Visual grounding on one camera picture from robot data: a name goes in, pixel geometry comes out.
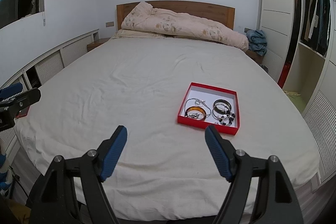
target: open closet shelf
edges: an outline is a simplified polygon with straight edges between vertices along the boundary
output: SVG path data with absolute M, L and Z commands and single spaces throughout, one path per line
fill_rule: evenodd
M 324 56 L 322 56 L 320 53 L 318 53 L 317 51 L 314 51 L 311 47 L 308 47 L 307 45 L 303 44 L 301 41 L 299 41 L 299 44 L 303 47 L 306 47 L 308 50 L 312 51 L 313 53 L 317 54 L 318 56 L 320 56 L 321 58 L 323 58 L 324 60 L 326 59 Z
M 301 14 L 301 18 L 298 22 L 300 24 L 298 40 L 291 42 L 296 44 L 296 46 L 293 45 L 295 54 L 293 59 L 290 60 L 291 68 L 283 86 L 283 90 L 300 94 L 300 96 L 296 95 L 297 97 L 295 100 L 292 100 L 291 97 L 289 97 L 302 113 L 317 86 L 324 67 L 325 57 L 305 45 L 301 39 L 302 32 L 305 32 L 305 30 L 303 30 L 305 0 L 301 0 L 301 7 L 298 5 L 296 12 L 298 15 Z

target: bedside table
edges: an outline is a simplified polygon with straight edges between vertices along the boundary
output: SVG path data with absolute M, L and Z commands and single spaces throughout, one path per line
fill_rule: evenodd
M 264 59 L 263 56 L 260 56 L 259 54 L 251 50 L 247 50 L 246 55 L 259 65 L 263 62 Z
M 86 45 L 87 51 L 89 52 L 89 51 L 93 50 L 94 48 L 97 48 L 98 46 L 103 45 L 105 42 L 107 42 L 109 40 L 110 40 L 110 38 L 98 39 L 97 41 Z

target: jewelry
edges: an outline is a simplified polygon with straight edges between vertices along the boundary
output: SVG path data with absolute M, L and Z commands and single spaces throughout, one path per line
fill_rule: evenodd
M 214 101 L 212 107 L 215 112 L 219 114 L 224 114 L 224 115 L 230 115 L 231 110 L 232 110 L 231 104 L 228 101 L 223 100 L 223 99 Z
M 193 110 L 197 110 L 199 112 L 202 113 L 203 115 L 203 118 L 202 119 L 199 119 L 199 116 L 200 114 L 199 113 L 192 113 L 192 114 L 189 114 L 190 111 L 193 111 Z M 185 117 L 188 117 L 188 118 L 191 118 L 191 119 L 195 119 L 195 120 L 199 120 L 199 121 L 204 121 L 205 118 L 207 117 L 207 113 L 205 112 L 205 110 L 199 106 L 191 106 L 189 107 L 185 113 L 184 113 Z
M 204 101 L 204 100 L 200 100 L 200 99 L 197 99 L 197 98 L 190 98 L 190 99 L 188 99 L 188 100 L 185 101 L 185 104 L 184 104 L 184 113 L 186 112 L 185 107 L 186 107 L 186 105 L 187 105 L 187 102 L 190 101 L 190 100 L 195 100 L 195 103 L 194 103 L 194 104 L 195 104 L 196 106 L 198 106 L 199 108 L 201 108 L 202 106 L 205 106 L 207 109 L 209 109 L 210 113 L 207 114 L 207 113 L 205 112 L 205 118 L 207 118 L 207 117 L 209 117 L 209 116 L 211 115 L 211 109 L 210 109 L 210 107 L 208 107 L 208 106 L 205 104 L 205 101 Z
M 224 122 L 223 119 L 219 120 L 219 122 L 217 122 L 217 124 L 223 125 L 223 126 L 231 126 L 232 122 L 235 120 L 236 115 L 234 113 L 229 115 L 229 123 L 227 124 L 226 122 Z
M 227 120 L 227 119 L 229 119 L 229 117 L 230 117 L 230 115 L 226 115 L 226 116 L 224 116 L 224 115 L 222 115 L 222 116 L 216 116 L 215 115 L 215 109 L 213 109 L 212 111 L 211 111 L 211 114 L 212 114 L 212 117 L 214 117 L 216 120 L 218 120 L 218 121 L 225 121 L 225 120 Z

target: wooden headboard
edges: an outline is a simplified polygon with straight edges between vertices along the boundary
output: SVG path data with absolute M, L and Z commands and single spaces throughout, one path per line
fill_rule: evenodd
M 125 17 L 140 2 L 126 3 L 117 5 L 118 30 L 121 29 L 121 23 Z M 233 29 L 235 21 L 235 9 L 231 7 L 182 0 L 155 0 L 147 1 L 154 8 L 172 10 L 176 13 L 188 13 L 192 16 L 204 17 L 224 24 L 226 27 Z

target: blue towel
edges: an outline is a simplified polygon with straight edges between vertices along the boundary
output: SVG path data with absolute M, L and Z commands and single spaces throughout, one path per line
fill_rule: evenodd
M 249 50 L 264 56 L 267 52 L 267 41 L 264 32 L 262 30 L 249 30 L 246 36 L 249 40 Z

